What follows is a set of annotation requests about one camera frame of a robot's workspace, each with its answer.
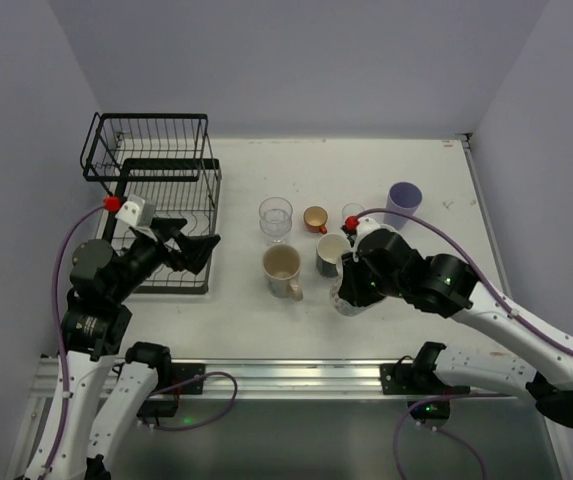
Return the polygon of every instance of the table surface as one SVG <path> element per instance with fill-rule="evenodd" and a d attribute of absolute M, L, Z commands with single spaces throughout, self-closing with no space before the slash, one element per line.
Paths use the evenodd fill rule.
<path fill-rule="evenodd" d="M 220 139 L 217 231 L 222 236 L 204 296 L 133 295 L 133 313 L 122 354 L 136 341 L 160 343 L 175 358 L 199 359 L 390 359 L 416 353 L 426 341 L 483 353 L 504 351 L 480 333 L 450 319 L 416 311 L 389 299 L 357 317 L 331 307 L 331 280 L 315 269 L 319 234 L 305 230 L 311 205 L 329 213 L 329 232 L 339 231 L 341 210 L 356 202 L 385 206 L 398 181 L 424 195 L 417 215 L 454 237 L 499 285 L 471 173 L 457 140 Z M 263 278 L 265 251 L 259 204 L 281 196 L 293 205 L 290 244 L 302 258 L 304 300 L 273 297 Z M 454 253 L 441 238 L 408 223 L 400 232 L 423 255 Z"/>

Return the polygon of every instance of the black wire rack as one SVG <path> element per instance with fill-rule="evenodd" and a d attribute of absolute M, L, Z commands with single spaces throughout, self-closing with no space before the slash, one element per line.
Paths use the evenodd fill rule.
<path fill-rule="evenodd" d="M 184 235 L 215 233 L 221 168 L 212 156 L 206 115 L 96 113 L 80 163 L 84 177 L 109 195 L 138 195 L 155 203 L 155 216 L 186 219 Z M 120 252 L 135 236 L 110 214 L 102 238 Z M 161 266 L 136 292 L 204 294 L 210 263 L 198 275 Z"/>

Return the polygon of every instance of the glass cup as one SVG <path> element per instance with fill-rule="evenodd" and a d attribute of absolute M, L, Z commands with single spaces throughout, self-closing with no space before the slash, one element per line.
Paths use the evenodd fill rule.
<path fill-rule="evenodd" d="M 292 227 L 293 206 L 285 198 L 267 198 L 259 206 L 259 228 L 267 246 L 288 243 Z"/>
<path fill-rule="evenodd" d="M 353 217 L 365 210 L 359 203 L 348 203 L 342 208 L 342 220 L 345 222 L 348 217 Z"/>

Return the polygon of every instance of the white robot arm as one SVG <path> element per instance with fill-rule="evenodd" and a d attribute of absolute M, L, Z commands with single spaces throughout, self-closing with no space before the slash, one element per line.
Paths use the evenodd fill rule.
<path fill-rule="evenodd" d="M 162 264 L 199 273 L 220 240 L 219 235 L 184 236 L 186 220 L 154 218 L 155 205 L 134 195 L 104 203 L 135 239 L 120 254 L 109 242 L 94 239 L 72 255 L 72 288 L 61 321 L 65 352 L 60 352 L 52 407 L 37 451 L 20 477 L 24 480 L 110 478 L 117 446 L 140 406 L 171 380 L 168 349 L 138 342 L 128 350 L 117 385 L 97 413 L 102 386 L 131 318 L 123 301 Z M 178 249 L 166 245 L 170 240 Z M 68 378 L 62 373 L 66 370 Z"/>
<path fill-rule="evenodd" d="M 515 395 L 573 428 L 572 336 L 498 294 L 457 257 L 424 258 L 392 227 L 369 217 L 352 217 L 344 230 L 354 246 L 342 255 L 340 277 L 330 292 L 340 313 L 356 315 L 386 297 L 398 297 L 423 312 L 474 328 L 516 355 L 473 355 L 428 342 L 401 381 L 427 393 L 474 386 Z"/>

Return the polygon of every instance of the mug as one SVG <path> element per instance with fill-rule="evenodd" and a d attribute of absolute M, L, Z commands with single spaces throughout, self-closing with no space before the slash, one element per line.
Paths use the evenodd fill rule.
<path fill-rule="evenodd" d="M 322 207 L 308 207 L 304 212 L 304 224 L 309 232 L 325 234 L 327 221 L 328 212 Z"/>
<path fill-rule="evenodd" d="M 268 289 L 279 298 L 292 298 L 299 302 L 304 298 L 299 286 L 301 266 L 299 253 L 288 245 L 275 245 L 264 253 L 262 265 Z"/>
<path fill-rule="evenodd" d="M 350 242 L 345 236 L 338 233 L 324 235 L 317 242 L 317 271 L 322 277 L 336 277 L 337 261 L 349 250 Z"/>

